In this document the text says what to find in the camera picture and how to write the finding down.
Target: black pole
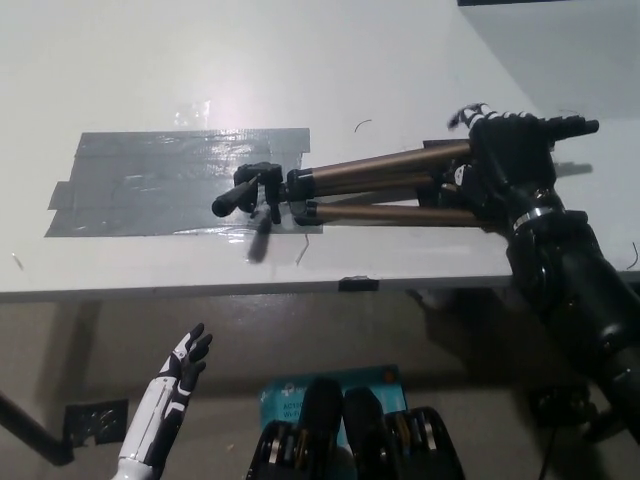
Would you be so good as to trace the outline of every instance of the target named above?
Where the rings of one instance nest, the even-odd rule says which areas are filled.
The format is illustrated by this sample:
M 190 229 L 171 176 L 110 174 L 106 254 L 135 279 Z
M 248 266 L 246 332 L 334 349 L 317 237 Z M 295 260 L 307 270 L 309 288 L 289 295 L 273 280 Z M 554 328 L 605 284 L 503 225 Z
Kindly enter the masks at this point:
M 55 466 L 73 461 L 71 443 L 56 440 L 38 422 L 0 392 L 0 425 Z

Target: gray duct tape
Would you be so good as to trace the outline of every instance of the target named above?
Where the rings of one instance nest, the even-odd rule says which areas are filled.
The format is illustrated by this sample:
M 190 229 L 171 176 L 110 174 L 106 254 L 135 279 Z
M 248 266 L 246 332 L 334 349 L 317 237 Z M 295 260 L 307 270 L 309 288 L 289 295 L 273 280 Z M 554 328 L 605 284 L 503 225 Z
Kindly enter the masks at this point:
M 57 210 L 49 237 L 150 236 L 255 230 L 249 215 L 211 213 L 211 202 L 233 186 L 246 163 L 300 168 L 309 130 L 84 133 L 68 182 L 49 204 Z M 273 233 L 318 233 L 300 227 L 285 206 Z

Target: white robotic hand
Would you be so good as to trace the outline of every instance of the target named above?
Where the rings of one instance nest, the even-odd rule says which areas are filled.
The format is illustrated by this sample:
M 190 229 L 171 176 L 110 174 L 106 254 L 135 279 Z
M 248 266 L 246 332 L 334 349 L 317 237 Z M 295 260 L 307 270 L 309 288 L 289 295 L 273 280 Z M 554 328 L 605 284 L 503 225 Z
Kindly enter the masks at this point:
M 212 336 L 197 325 L 171 352 L 147 387 L 120 450 L 113 480 L 157 480 L 184 419 Z

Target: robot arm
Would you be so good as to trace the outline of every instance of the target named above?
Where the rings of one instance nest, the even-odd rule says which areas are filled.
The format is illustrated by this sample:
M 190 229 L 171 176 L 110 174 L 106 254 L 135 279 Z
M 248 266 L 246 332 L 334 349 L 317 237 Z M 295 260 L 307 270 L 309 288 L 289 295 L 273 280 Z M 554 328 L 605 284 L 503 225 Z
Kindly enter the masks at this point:
M 113 480 L 157 480 L 184 419 L 189 399 L 205 369 L 211 334 L 197 325 L 171 352 L 149 383 L 120 450 Z
M 597 130 L 577 118 L 583 133 Z M 640 443 L 640 299 L 603 257 L 587 214 L 565 210 L 554 190 L 550 146 L 573 135 L 485 104 L 462 109 L 450 126 L 457 123 L 469 127 L 474 157 L 457 172 L 460 189 L 481 186 L 483 206 L 504 219 L 515 285 L 572 367 L 598 384 Z

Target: concrete floor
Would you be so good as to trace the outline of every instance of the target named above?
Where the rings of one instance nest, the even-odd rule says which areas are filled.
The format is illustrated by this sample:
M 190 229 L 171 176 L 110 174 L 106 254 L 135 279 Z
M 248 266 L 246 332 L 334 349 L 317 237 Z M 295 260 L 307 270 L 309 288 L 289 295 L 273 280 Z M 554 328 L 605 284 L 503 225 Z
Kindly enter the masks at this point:
M 169 351 L 204 322 L 208 368 L 163 478 L 241 480 L 260 434 L 257 393 L 274 376 L 383 363 L 400 366 L 410 406 L 439 410 L 467 478 L 537 478 L 549 432 L 531 424 L 522 392 L 575 377 L 535 319 L 506 314 L 487 292 L 454 310 L 403 293 L 2 305 L 0 390 L 56 432 L 70 403 L 130 398 L 131 415 Z M 0 430 L 0 478 L 109 479 L 119 448 L 79 449 L 54 468 Z M 561 431 L 553 458 L 549 479 L 640 477 L 626 432 L 593 448 Z

